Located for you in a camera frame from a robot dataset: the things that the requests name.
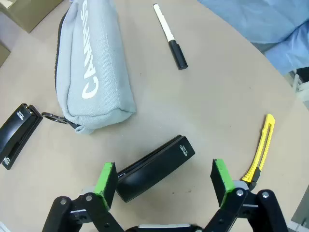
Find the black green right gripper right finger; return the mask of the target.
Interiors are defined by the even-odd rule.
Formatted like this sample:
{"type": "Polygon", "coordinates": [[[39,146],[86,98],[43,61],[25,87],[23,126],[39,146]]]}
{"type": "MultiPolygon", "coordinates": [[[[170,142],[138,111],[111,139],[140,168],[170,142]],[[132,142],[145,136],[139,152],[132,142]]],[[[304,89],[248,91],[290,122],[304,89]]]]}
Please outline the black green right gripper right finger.
{"type": "Polygon", "coordinates": [[[230,232],[238,218],[247,219],[253,232],[288,232],[280,205],[273,191],[257,194],[244,181],[233,181],[222,159],[214,159],[210,174],[219,209],[205,232],[230,232]]]}

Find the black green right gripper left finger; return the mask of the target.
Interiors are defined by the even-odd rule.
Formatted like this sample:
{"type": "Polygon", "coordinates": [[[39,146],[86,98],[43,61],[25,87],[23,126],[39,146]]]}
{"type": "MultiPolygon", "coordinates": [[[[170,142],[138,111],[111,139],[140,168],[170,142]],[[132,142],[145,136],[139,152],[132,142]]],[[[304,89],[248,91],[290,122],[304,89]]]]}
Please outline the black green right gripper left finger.
{"type": "Polygon", "coordinates": [[[86,223],[93,223],[98,232],[125,232],[109,212],[117,183],[115,163],[105,163],[93,191],[75,200],[54,199],[42,232],[79,232],[86,223]]]}

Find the cardboard box with navy case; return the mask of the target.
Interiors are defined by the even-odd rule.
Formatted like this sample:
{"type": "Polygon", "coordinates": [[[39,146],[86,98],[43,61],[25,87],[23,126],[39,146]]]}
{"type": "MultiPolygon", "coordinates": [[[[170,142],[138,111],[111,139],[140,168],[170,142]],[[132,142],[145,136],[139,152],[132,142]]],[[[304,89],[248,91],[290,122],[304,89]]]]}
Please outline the cardboard box with navy case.
{"type": "Polygon", "coordinates": [[[0,11],[30,33],[63,0],[0,0],[0,11]]]}

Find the yellow utility knife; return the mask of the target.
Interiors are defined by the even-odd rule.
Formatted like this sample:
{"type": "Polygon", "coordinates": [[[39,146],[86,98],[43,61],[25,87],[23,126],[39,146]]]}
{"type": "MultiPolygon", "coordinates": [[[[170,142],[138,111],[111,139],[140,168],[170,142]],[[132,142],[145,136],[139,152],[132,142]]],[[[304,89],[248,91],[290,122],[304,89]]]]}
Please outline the yellow utility knife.
{"type": "Polygon", "coordinates": [[[272,134],[274,131],[274,126],[275,126],[274,116],[272,114],[267,114],[265,116],[264,125],[261,129],[260,139],[254,159],[248,171],[241,179],[247,184],[250,191],[252,191],[256,187],[257,181],[264,167],[272,139],[272,134]]]}

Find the grey Campus pencil case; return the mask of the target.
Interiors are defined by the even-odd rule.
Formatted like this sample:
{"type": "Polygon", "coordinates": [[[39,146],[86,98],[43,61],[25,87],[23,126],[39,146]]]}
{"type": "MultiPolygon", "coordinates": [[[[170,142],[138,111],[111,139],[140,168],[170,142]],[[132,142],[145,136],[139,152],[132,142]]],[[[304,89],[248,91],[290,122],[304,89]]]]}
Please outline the grey Campus pencil case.
{"type": "Polygon", "coordinates": [[[137,108],[113,0],[73,0],[57,36],[55,89],[62,116],[77,133],[128,119],[137,108]]]}

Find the white marker black cap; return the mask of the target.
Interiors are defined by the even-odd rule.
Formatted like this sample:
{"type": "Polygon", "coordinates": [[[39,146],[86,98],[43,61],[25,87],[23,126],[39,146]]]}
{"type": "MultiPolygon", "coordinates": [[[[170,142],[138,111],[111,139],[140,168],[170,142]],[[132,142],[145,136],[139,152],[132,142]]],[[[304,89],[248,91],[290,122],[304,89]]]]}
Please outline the white marker black cap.
{"type": "Polygon", "coordinates": [[[183,55],[183,52],[181,50],[180,45],[176,42],[169,25],[157,3],[153,5],[154,11],[156,13],[156,16],[160,22],[160,25],[162,27],[162,30],[166,36],[167,42],[169,44],[169,48],[171,50],[171,53],[174,57],[174,60],[176,62],[177,68],[179,70],[184,70],[188,68],[187,62],[185,60],[185,57],[183,55]]]}

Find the person in blue shirt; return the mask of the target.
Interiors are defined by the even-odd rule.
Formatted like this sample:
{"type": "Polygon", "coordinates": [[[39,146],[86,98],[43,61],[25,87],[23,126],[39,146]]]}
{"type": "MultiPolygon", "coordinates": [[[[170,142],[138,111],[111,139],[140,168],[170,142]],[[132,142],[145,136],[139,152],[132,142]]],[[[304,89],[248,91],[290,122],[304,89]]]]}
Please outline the person in blue shirt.
{"type": "Polygon", "coordinates": [[[281,73],[309,67],[309,0],[198,0],[281,73]]]}

